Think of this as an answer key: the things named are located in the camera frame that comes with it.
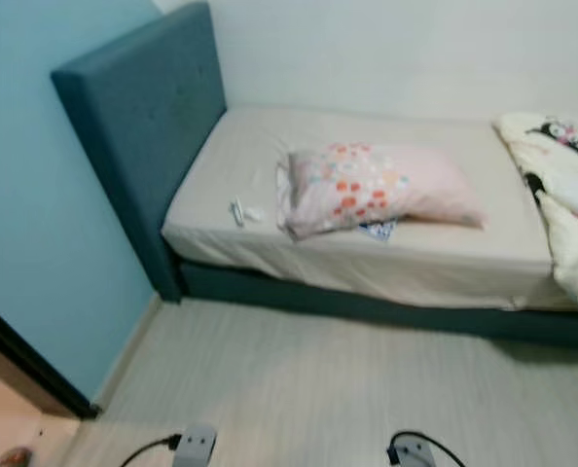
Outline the cream cartoon print blanket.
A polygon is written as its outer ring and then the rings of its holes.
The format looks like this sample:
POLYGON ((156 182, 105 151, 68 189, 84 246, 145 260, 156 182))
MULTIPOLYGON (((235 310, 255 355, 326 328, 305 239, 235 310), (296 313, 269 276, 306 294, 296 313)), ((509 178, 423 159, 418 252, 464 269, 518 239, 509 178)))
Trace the cream cartoon print blanket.
POLYGON ((578 119, 510 112, 493 127, 542 214, 553 279, 578 304, 578 119))

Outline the blue and white booklet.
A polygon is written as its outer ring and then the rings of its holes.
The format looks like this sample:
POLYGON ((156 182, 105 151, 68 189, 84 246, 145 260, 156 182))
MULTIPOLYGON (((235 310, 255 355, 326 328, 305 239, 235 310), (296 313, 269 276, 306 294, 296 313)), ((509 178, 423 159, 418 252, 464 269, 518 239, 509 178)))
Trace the blue and white booklet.
POLYGON ((357 227, 357 231, 373 237, 378 241, 382 241, 382 243, 386 243, 394 235, 397 224, 399 224, 399 222, 397 222, 396 219, 392 219, 392 221, 369 222, 360 224, 360 226, 357 227))

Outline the pink dotted pillow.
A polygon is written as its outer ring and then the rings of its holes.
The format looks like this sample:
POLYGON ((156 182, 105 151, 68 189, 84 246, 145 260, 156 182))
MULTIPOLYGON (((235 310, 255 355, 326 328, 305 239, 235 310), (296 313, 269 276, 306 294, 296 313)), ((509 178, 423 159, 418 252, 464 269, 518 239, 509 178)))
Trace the pink dotted pillow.
POLYGON ((480 228, 470 179, 445 153, 340 142, 294 150, 277 166, 279 227, 295 239, 411 218, 480 228))

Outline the mattress with cream sheet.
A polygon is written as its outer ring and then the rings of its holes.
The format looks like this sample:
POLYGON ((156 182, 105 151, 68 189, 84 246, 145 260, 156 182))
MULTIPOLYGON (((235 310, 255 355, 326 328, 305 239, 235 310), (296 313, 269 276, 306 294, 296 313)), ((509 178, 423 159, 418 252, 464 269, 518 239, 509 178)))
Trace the mattress with cream sheet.
POLYGON ((552 276, 541 213, 495 129, 484 122, 383 119, 302 108, 236 107, 201 147, 161 229, 170 249, 206 266, 440 308, 578 310, 552 276), (400 221, 386 243, 357 230, 294 240, 277 225, 277 165, 334 142, 414 144, 445 153, 470 179, 488 220, 479 230, 400 221), (230 204, 266 221, 233 222, 230 204))

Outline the black bedroom door frame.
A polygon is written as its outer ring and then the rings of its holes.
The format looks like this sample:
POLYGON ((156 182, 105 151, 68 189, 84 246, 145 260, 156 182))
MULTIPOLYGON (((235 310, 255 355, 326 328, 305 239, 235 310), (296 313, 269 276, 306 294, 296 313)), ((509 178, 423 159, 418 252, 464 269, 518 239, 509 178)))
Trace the black bedroom door frame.
POLYGON ((81 421, 90 421, 102 414, 101 406, 67 381, 1 316, 0 379, 43 413, 81 421))

